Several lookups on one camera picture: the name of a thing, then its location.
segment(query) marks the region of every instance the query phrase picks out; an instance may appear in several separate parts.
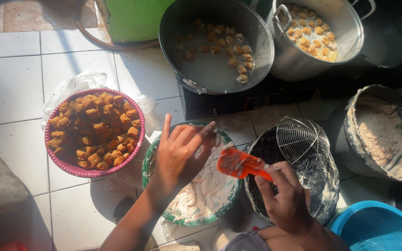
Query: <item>pink plastic basket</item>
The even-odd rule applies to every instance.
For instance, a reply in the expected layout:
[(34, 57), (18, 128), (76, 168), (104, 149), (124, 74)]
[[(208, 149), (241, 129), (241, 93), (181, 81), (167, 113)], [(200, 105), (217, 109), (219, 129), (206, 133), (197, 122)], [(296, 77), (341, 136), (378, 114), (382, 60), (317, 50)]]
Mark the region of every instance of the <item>pink plastic basket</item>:
[[(128, 162), (130, 162), (134, 158), (136, 153), (139, 151), (139, 148), (141, 147), (142, 142), (144, 141), (144, 137), (145, 137), (145, 118), (144, 118), (144, 114), (142, 113), (142, 110), (136, 104), (136, 102), (134, 100), (132, 100), (130, 97), (128, 97), (127, 95), (125, 95), (125, 94), (123, 94), (121, 92), (118, 92), (118, 91), (112, 90), (112, 89), (98, 88), (98, 89), (89, 89), (89, 90), (86, 90), (86, 91), (81, 91), (79, 93), (76, 93), (76, 94), (70, 96), (69, 98), (65, 99), (63, 102), (61, 102), (59, 104), (59, 106), (57, 106), (57, 108), (55, 108), (54, 112), (51, 114), (49, 119), (51, 119), (53, 117), (57, 117), (59, 115), (59, 113), (60, 113), (59, 107), (64, 102), (70, 102), (71, 100), (75, 100), (78, 97), (85, 97), (86, 95), (89, 95), (89, 94), (99, 96), (103, 92), (107, 92), (107, 93), (112, 94), (114, 96), (122, 95), (123, 98), (125, 99), (125, 101), (128, 101), (134, 107), (134, 109), (137, 110), (137, 113), (139, 114), (139, 118), (141, 120), (141, 135), (139, 137), (139, 142), (137, 143), (137, 146), (136, 146), (135, 150), (132, 152), (132, 154), (130, 155), (130, 157), (128, 157), (124, 162), (122, 162), (122, 164), (120, 164), (120, 165), (118, 165), (116, 167), (113, 167), (113, 168), (106, 169), (106, 170), (86, 170), (86, 169), (84, 169), (84, 168), (82, 168), (80, 166), (76, 166), (75, 164), (62, 161), (58, 157), (56, 157), (54, 155), (54, 152), (53, 152), (52, 149), (50, 149), (48, 146), (46, 146), (47, 153), (49, 154), (49, 157), (52, 159), (52, 161), (59, 168), (61, 168), (63, 171), (65, 171), (67, 173), (70, 173), (70, 174), (78, 176), (78, 177), (89, 177), (89, 178), (102, 177), (102, 176), (105, 176), (105, 175), (112, 174), (112, 173), (114, 173), (116, 171), (119, 171), (124, 166), (126, 166), (126, 164)], [(46, 144), (49, 142), (49, 140), (52, 139), (52, 137), (50, 135), (52, 133), (52, 130), (51, 130), (50, 127), (51, 127), (50, 123), (47, 123), (46, 130), (44, 132), (44, 141), (45, 141)]]

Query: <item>metal pot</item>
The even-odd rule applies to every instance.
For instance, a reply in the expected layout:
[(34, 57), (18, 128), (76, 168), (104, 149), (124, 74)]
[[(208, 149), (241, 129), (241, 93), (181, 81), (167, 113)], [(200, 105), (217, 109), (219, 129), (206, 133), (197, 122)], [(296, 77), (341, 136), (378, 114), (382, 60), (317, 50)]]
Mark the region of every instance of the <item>metal pot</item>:
[[(376, 8), (373, 0), (371, 11), (359, 18), (355, 9), (347, 0), (273, 0), (272, 9), (266, 20), (276, 51), (271, 74), (286, 81), (301, 81), (318, 75), (334, 65), (344, 64), (357, 56), (364, 43), (364, 33), (361, 20), (371, 15)], [(291, 27), (292, 18), (285, 4), (296, 3), (314, 10), (336, 35), (338, 57), (335, 62), (327, 62), (310, 56), (297, 47), (286, 32)], [(285, 27), (278, 20), (277, 14), (283, 11), (288, 17)]]
[[(208, 20), (216, 25), (223, 24), (227, 27), (234, 27), (247, 39), (251, 50), (254, 52), (255, 66), (254, 72), (246, 84), (239, 88), (235, 87), (234, 90), (206, 88), (203, 83), (217, 82), (209, 72), (206, 72), (201, 79), (189, 79), (187, 71), (183, 72), (178, 69), (172, 57), (174, 35), (192, 30), (193, 20), (196, 18)], [(239, 0), (176, 0), (162, 16), (159, 27), (159, 42), (165, 58), (176, 72), (178, 84), (198, 94), (217, 95), (247, 90), (260, 83), (269, 73), (274, 60), (274, 41), (268, 26), (254, 10)]]

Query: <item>orange plastic scraper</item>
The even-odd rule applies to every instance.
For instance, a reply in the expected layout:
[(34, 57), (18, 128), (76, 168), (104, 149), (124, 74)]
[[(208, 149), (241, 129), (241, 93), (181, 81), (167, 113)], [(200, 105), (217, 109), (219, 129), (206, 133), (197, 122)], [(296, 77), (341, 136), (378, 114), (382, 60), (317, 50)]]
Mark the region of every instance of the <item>orange plastic scraper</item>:
[(235, 148), (224, 149), (217, 162), (217, 169), (224, 174), (243, 179), (248, 174), (259, 175), (273, 181), (271, 175), (265, 172), (270, 167), (262, 159), (244, 153)]

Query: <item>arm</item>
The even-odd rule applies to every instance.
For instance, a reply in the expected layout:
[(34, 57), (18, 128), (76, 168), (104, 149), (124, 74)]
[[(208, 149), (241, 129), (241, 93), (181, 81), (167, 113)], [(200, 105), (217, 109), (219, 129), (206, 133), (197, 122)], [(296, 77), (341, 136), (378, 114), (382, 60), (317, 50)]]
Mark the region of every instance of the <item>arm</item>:
[(171, 115), (165, 116), (154, 174), (137, 202), (103, 242), (99, 251), (143, 251), (159, 217), (201, 171), (211, 151), (202, 146), (215, 127), (177, 126), (169, 136)]
[(340, 237), (326, 230), (308, 213), (305, 191), (289, 163), (283, 161), (273, 166), (275, 168), (267, 172), (279, 191), (276, 196), (267, 180), (255, 177), (272, 222), (290, 234), (305, 251), (348, 251)]

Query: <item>batter residue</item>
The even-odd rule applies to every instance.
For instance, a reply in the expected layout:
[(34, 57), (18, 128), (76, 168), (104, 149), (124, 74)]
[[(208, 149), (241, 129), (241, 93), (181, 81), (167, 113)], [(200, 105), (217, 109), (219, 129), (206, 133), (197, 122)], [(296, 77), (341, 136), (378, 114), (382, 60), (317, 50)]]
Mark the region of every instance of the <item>batter residue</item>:
[(361, 95), (356, 103), (359, 133), (381, 167), (402, 151), (402, 120), (396, 107), (372, 95)]
[(208, 217), (229, 202), (227, 198), (233, 192), (232, 188), (237, 184), (237, 178), (218, 172), (216, 165), (221, 151), (233, 145), (230, 142), (212, 148), (212, 154), (201, 172), (168, 205), (166, 212), (175, 216), (176, 221), (185, 218), (187, 223)]

